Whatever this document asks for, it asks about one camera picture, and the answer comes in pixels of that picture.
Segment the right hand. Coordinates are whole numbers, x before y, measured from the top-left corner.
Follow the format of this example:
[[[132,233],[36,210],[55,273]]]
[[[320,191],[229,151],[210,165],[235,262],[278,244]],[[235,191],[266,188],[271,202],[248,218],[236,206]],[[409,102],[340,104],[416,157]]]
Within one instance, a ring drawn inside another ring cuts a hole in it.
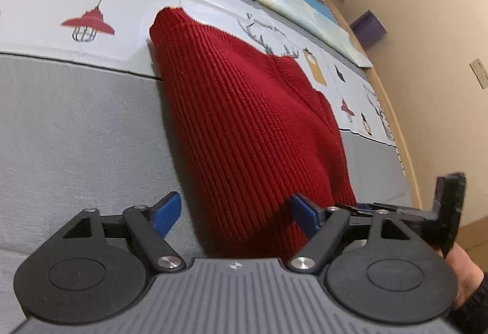
[[[444,259],[457,276],[458,293],[453,307],[458,309],[478,290],[484,272],[456,242]]]

